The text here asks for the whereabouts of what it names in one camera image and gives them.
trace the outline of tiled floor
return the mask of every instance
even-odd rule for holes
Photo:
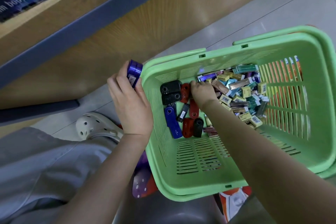
[[[253,35],[305,24],[325,31],[336,45],[336,0],[254,0],[156,57],[204,47],[216,50]],[[79,102],[79,108],[48,116],[33,127],[61,139],[80,140],[75,122],[86,112],[96,111],[119,123],[106,85]]]

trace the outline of basket handle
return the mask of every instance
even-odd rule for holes
[[[245,38],[243,40],[234,41],[232,45],[245,44],[245,43],[252,42],[252,41],[267,39],[267,38],[280,36],[280,35],[292,34],[292,33],[296,33],[296,32],[306,32],[307,30],[311,30],[312,28],[316,29],[316,27],[309,26],[309,25],[307,25],[307,26],[297,26],[297,27],[291,27],[291,28],[284,28],[284,29],[281,29],[281,30],[272,31],[272,32],[268,32],[268,33],[265,33],[265,34],[261,34],[261,35],[255,35],[255,36],[252,36],[252,37],[249,37],[249,38]]]
[[[161,63],[165,63],[165,62],[168,62],[168,61],[171,61],[171,60],[176,60],[176,59],[192,56],[192,55],[202,53],[202,52],[206,52],[206,49],[201,48],[201,49],[196,49],[196,50],[187,51],[187,52],[181,52],[181,53],[177,53],[177,54],[172,54],[172,55],[152,59],[152,60],[149,60],[148,62],[146,62],[143,65],[142,70],[145,70],[147,68],[150,68],[152,66],[155,66],[155,65],[158,65],[158,64],[161,64]]]

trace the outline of pant leg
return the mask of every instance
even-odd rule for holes
[[[68,202],[115,146],[105,137],[66,141],[30,127],[0,139],[0,223],[41,200]]]

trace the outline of person's left hand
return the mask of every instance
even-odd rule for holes
[[[108,88],[114,101],[117,115],[125,134],[138,135],[147,140],[153,130],[153,114],[151,105],[141,85],[141,78],[135,89],[127,79],[128,61],[118,74],[107,79]]]

